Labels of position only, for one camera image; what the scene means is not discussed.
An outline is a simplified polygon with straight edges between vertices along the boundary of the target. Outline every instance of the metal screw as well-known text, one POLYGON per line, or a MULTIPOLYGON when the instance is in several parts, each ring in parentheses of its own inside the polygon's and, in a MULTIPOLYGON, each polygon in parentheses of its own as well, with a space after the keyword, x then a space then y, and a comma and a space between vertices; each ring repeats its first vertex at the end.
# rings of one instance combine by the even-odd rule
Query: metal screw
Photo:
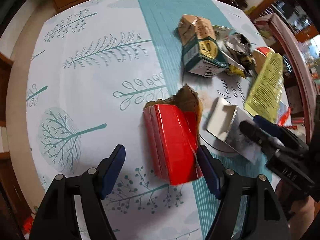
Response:
POLYGON ((89 174, 95 174, 97 172, 97 169, 96 168, 90 168, 88 169, 88 173, 89 174))
POLYGON ((235 171, 232 169, 226 169, 226 174, 233 175, 233 174, 235 174, 235 171))
POLYGON ((62 180, 63 179, 63 174, 58 174, 54 177, 56 180, 62 180))
POLYGON ((267 180, 267 177, 263 174, 260 174, 259 175, 259 179, 261 179, 262 181, 266 181, 267 180))

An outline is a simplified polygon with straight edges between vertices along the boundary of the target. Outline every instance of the table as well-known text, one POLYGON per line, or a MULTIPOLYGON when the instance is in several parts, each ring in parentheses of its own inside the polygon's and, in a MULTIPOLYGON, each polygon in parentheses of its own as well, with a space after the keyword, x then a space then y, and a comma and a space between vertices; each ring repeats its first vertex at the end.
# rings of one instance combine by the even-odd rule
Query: table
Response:
MULTIPOLYGON (((103 201, 117 239, 198 240, 210 228, 219 202, 203 178, 169 186, 154 176, 142 118, 146 101, 167 98, 186 82, 204 104, 202 143, 226 167, 247 176, 263 173, 271 181, 263 155, 252 164, 205 130, 219 96, 243 107, 249 81, 224 73, 212 79, 181 76, 176 27, 182 14, 232 27, 253 49, 265 46, 241 10, 215 0, 90 0, 45 22, 34 49, 27 126, 41 183, 47 189, 57 173, 82 174, 123 144, 126 161, 103 201)), ((88 239, 78 198, 76 208, 88 239)))

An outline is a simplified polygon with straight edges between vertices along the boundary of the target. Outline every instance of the yellow package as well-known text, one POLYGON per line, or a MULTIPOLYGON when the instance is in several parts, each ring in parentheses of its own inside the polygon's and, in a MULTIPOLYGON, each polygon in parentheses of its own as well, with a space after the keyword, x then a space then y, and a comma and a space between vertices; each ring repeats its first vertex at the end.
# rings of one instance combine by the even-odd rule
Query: yellow package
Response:
POLYGON ((230 76, 235 74, 235 75, 238 75, 240 77, 245 78, 244 70, 237 68, 236 66, 233 66, 233 65, 229 65, 229 69, 226 72, 230 76))
POLYGON ((250 90, 244 109, 274 123, 283 87, 283 62, 278 53, 268 53, 265 63, 250 90))

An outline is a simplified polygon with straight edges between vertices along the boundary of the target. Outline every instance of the red cardboard box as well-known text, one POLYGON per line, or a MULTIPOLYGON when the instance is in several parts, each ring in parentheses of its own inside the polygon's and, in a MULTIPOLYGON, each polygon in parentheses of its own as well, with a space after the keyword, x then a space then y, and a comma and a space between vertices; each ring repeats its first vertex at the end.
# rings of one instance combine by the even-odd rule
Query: red cardboard box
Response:
POLYGON ((145 107, 143 115, 156 176, 171 185, 198 179, 196 112, 162 101, 145 107))

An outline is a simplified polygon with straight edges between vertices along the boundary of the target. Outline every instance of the person's hand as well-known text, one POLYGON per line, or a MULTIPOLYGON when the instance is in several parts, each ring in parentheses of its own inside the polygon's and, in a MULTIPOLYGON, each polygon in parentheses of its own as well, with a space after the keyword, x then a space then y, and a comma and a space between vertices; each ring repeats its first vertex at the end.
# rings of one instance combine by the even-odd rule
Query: person's hand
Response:
MULTIPOLYGON (((284 180, 279 181, 276 187, 276 194, 279 198, 285 195, 286 182, 284 180)), ((289 230, 291 234, 291 240, 300 239, 305 231, 309 228, 314 219, 315 201, 311 196, 304 200, 298 200, 293 202, 291 211, 295 215, 289 220, 289 230)))

